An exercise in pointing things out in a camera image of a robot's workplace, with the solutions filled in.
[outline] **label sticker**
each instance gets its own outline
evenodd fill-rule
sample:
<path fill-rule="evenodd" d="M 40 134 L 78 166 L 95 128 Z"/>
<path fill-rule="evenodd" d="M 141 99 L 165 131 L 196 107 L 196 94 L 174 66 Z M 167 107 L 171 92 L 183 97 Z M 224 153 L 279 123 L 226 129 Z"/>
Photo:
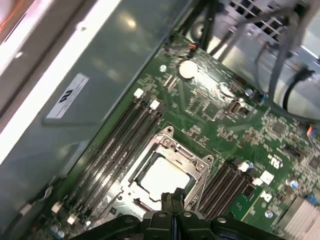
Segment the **label sticker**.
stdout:
<path fill-rule="evenodd" d="M 270 200 L 272 199 L 272 195 L 269 193 L 266 193 L 266 191 L 263 191 L 260 195 L 260 198 L 263 198 L 267 203 L 269 203 Z"/>
<path fill-rule="evenodd" d="M 272 175 L 270 172 L 268 172 L 267 170 L 265 170 L 262 175 L 260 176 L 260 179 L 267 185 L 269 185 L 272 180 L 274 179 L 274 175 Z"/>
<path fill-rule="evenodd" d="M 63 92 L 52 110 L 47 115 L 47 119 L 60 119 L 66 113 L 72 102 L 76 99 L 80 91 L 84 88 L 89 78 L 82 73 L 78 73 L 70 85 Z"/>

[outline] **white sticker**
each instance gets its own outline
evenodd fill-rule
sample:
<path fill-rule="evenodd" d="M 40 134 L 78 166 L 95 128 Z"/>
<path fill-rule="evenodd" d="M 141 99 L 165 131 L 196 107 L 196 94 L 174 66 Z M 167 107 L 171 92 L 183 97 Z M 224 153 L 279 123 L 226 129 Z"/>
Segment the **white sticker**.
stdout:
<path fill-rule="evenodd" d="M 252 184 L 255 185 L 255 186 L 261 186 L 264 182 L 260 179 L 260 178 L 255 178 L 253 181 L 252 181 Z"/>
<path fill-rule="evenodd" d="M 270 172 L 268 172 L 268 171 L 264 171 L 263 173 L 262 173 L 262 175 L 260 176 L 260 179 L 265 183 L 265 184 L 267 184 L 267 185 L 269 185 L 271 182 L 272 182 L 272 180 L 274 179 L 274 175 L 272 175 Z"/>
<path fill-rule="evenodd" d="M 76 99 L 80 91 L 84 88 L 89 78 L 82 73 L 78 73 L 70 85 L 63 92 L 62 96 L 56 102 L 49 112 L 47 119 L 60 119 L 66 113 L 72 102 Z"/>
<path fill-rule="evenodd" d="M 276 159 L 275 157 L 271 158 L 271 165 L 274 166 L 276 169 L 282 168 L 284 165 L 283 163 Z"/>
<path fill-rule="evenodd" d="M 267 203 L 272 199 L 272 195 L 263 191 L 260 195 L 260 198 L 263 198 Z"/>

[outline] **motherboard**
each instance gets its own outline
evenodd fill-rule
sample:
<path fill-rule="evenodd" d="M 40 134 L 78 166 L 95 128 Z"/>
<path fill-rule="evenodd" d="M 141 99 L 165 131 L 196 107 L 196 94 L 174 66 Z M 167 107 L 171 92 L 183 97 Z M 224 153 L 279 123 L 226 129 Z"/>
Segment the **motherboard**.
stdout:
<path fill-rule="evenodd" d="M 185 208 L 208 221 L 228 215 L 285 239 L 312 240 L 320 224 L 320 155 L 306 126 L 274 113 L 265 97 L 175 36 L 24 239 L 69 239 L 124 214 L 142 218 L 161 208 L 161 193 L 179 187 Z"/>

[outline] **gray cable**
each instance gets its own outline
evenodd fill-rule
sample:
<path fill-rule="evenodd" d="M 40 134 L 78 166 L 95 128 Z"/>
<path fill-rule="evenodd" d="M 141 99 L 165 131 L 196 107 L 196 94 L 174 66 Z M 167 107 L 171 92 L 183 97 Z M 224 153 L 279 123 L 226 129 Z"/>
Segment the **gray cable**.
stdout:
<path fill-rule="evenodd" d="M 253 69 L 253 72 L 252 72 L 252 75 L 253 75 L 253 79 L 254 79 L 254 82 L 256 84 L 256 87 L 257 89 L 259 90 L 259 92 L 261 94 L 264 94 L 264 90 L 262 89 L 262 86 L 261 86 L 261 83 L 259 81 L 259 60 L 261 59 L 261 56 L 263 54 L 263 52 L 268 48 L 268 42 L 266 42 L 261 50 L 259 51 L 255 61 L 254 61 L 254 69 Z M 293 118 L 293 119 L 296 119 L 300 122 L 303 122 L 303 123 L 309 123 L 309 124 L 317 124 L 317 123 L 320 123 L 320 119 L 312 119 L 312 118 L 308 118 L 308 117 L 303 117 L 303 116 L 300 116 L 300 115 L 296 115 L 296 114 L 293 114 L 293 113 L 290 113 L 286 110 L 284 110 L 282 107 L 280 107 L 279 105 L 277 105 L 273 100 L 270 100 L 269 98 L 266 98 L 265 99 L 265 103 L 276 113 L 284 116 L 284 117 L 287 117 L 287 118 Z"/>
<path fill-rule="evenodd" d="M 245 29 L 246 29 L 245 26 L 241 26 L 241 27 L 237 28 L 237 30 L 233 34 L 231 40 L 229 41 L 228 45 L 226 46 L 226 48 L 223 50 L 223 52 L 218 57 L 218 61 L 220 63 L 222 63 L 225 60 L 225 58 L 229 55 L 231 50 L 236 45 L 237 41 L 240 39 L 241 35 L 244 33 Z"/>
<path fill-rule="evenodd" d="M 255 24 L 255 23 L 258 23 L 260 21 L 268 20 L 269 18 L 278 16 L 278 15 L 289 16 L 291 13 L 292 13 L 292 8 L 291 7 L 283 7 L 281 9 L 278 9 L 278 10 L 275 10 L 275 11 L 272 11 L 272 12 L 266 12 L 266 13 L 263 13 L 263 14 L 261 14 L 259 16 L 255 16 L 255 17 L 250 18 L 250 19 L 242 20 L 239 23 L 237 23 L 235 25 L 235 27 L 237 29 L 240 29 L 240 28 L 246 26 L 247 24 Z M 228 42 L 228 40 L 231 38 L 232 35 L 233 35 L 233 32 L 229 30 L 224 35 L 224 37 L 222 38 L 220 43 L 209 54 L 211 56 L 216 54 Z M 228 48 L 227 51 L 230 51 L 233 48 L 234 44 L 233 45 L 230 44 L 230 48 Z"/>
<path fill-rule="evenodd" d="M 289 26 L 286 30 L 285 39 L 283 40 L 282 43 L 280 43 L 279 54 L 276 58 L 276 61 L 274 63 L 272 73 L 270 76 L 268 98 L 271 101 L 274 100 L 278 79 L 285 65 L 285 61 L 288 57 L 288 53 L 291 50 L 293 39 L 295 39 L 297 28 L 298 28 L 297 17 L 294 14 L 292 14 L 289 18 Z"/>

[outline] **cable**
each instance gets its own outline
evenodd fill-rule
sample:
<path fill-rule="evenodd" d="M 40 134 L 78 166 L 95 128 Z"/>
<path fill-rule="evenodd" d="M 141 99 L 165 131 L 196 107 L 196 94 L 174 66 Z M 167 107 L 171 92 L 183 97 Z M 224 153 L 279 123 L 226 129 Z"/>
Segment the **cable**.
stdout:
<path fill-rule="evenodd" d="M 218 57 L 218 61 L 220 63 L 222 63 L 225 58 L 229 55 L 229 53 L 231 52 L 231 50 L 234 48 L 234 46 L 236 45 L 237 41 L 240 39 L 241 35 L 244 33 L 246 27 L 245 26 L 241 26 L 240 28 L 238 28 L 235 33 L 233 34 L 233 37 L 231 38 L 230 42 L 228 43 L 228 45 L 226 46 L 226 48 L 223 50 L 223 52 L 220 54 L 220 56 Z"/>
<path fill-rule="evenodd" d="M 193 8 L 192 12 L 178 28 L 177 32 L 185 36 L 192 24 L 196 21 L 197 17 L 201 14 L 207 4 L 207 0 L 200 0 L 199 3 Z"/>
<path fill-rule="evenodd" d="M 263 55 L 263 52 L 268 48 L 269 46 L 269 43 L 266 42 L 261 50 L 259 51 L 256 59 L 254 60 L 254 69 L 253 69 L 253 72 L 252 72 L 252 75 L 253 75 L 253 79 L 254 79 L 254 82 L 256 84 L 256 88 L 258 89 L 258 91 L 265 95 L 265 92 L 264 90 L 262 89 L 262 86 L 260 84 L 260 81 L 259 81 L 259 61 L 261 59 L 261 56 Z M 308 117 L 303 117 L 303 116 L 300 116 L 300 115 L 296 115 L 296 114 L 293 114 L 293 113 L 290 113 L 286 110 L 284 110 L 282 107 L 280 107 L 279 105 L 277 105 L 276 103 L 273 102 L 273 100 L 270 100 L 269 98 L 265 98 L 265 103 L 276 113 L 284 116 L 284 117 L 287 117 L 287 118 L 293 118 L 293 119 L 296 119 L 300 122 L 303 122 L 303 123 L 309 123 L 309 124 L 318 124 L 320 123 L 320 119 L 313 119 L 313 118 L 308 118 Z"/>
<path fill-rule="evenodd" d="M 283 7 L 283 8 L 277 9 L 272 12 L 266 12 L 266 13 L 263 13 L 259 16 L 255 16 L 255 17 L 252 17 L 249 19 L 242 20 L 239 23 L 237 23 L 234 27 L 237 29 L 242 29 L 241 27 L 244 27 L 247 24 L 255 24 L 260 21 L 264 21 L 264 20 L 267 20 L 269 18 L 278 16 L 278 15 L 289 16 L 289 14 L 291 14 L 291 13 L 292 13 L 291 7 Z M 224 37 L 221 39 L 219 44 L 209 54 L 211 56 L 215 55 L 228 42 L 228 40 L 231 38 L 233 33 L 234 32 L 229 29 L 229 31 L 224 35 Z"/>
<path fill-rule="evenodd" d="M 306 132 L 306 135 L 307 135 L 307 137 L 308 137 L 308 139 L 309 139 L 309 142 L 310 142 L 310 144 L 311 144 L 311 146 L 315 149 L 315 150 L 317 150 L 317 151 L 319 151 L 320 152 L 320 148 L 314 143 L 314 141 L 313 141 L 313 137 L 314 137 L 314 135 L 317 133 L 317 129 L 315 128 L 315 127 L 313 127 L 313 126 L 310 126 L 309 127 L 309 129 L 308 129 L 308 131 Z"/>
<path fill-rule="evenodd" d="M 315 73 L 315 71 L 309 70 L 308 67 L 305 66 L 295 74 L 292 83 L 289 85 L 289 87 L 286 90 L 284 97 L 283 97 L 282 108 L 284 110 L 288 111 L 289 97 L 290 97 L 292 90 L 295 88 L 295 86 L 299 82 L 305 81 L 307 78 L 309 78 L 314 73 Z"/>
<path fill-rule="evenodd" d="M 218 11 L 219 0 L 210 0 L 207 6 L 207 11 L 204 19 L 202 35 L 200 38 L 200 48 L 207 51 L 212 33 L 214 31 L 215 18 Z"/>
<path fill-rule="evenodd" d="M 270 81 L 269 81 L 269 90 L 268 90 L 268 94 L 269 94 L 268 98 L 271 101 L 274 101 L 277 83 L 278 83 L 280 74 L 282 72 L 282 69 L 285 65 L 285 61 L 288 57 L 288 53 L 291 50 L 293 39 L 295 39 L 297 28 L 298 28 L 297 16 L 293 14 L 289 17 L 289 26 L 286 30 L 285 38 L 283 42 L 280 44 L 280 50 L 271 72 Z"/>

